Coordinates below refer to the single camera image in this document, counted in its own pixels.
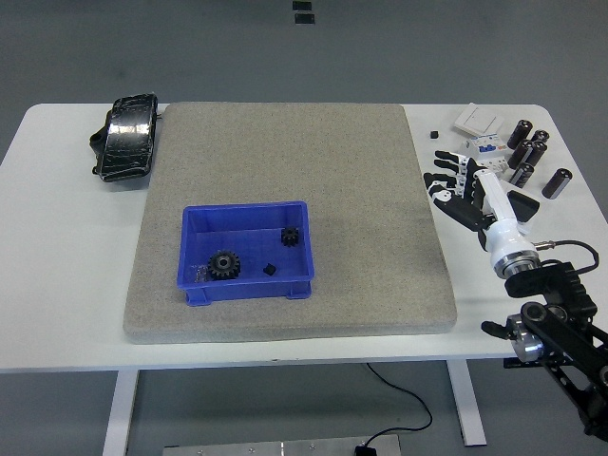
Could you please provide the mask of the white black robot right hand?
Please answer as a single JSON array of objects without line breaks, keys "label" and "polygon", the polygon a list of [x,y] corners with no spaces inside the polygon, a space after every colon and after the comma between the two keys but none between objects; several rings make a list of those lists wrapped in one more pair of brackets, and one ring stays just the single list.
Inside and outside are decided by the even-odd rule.
[{"label": "white black robot right hand", "polygon": [[541,266],[494,172],[470,157],[441,150],[435,152],[434,164],[445,172],[424,175],[431,202],[478,235],[498,277],[508,279]]}]

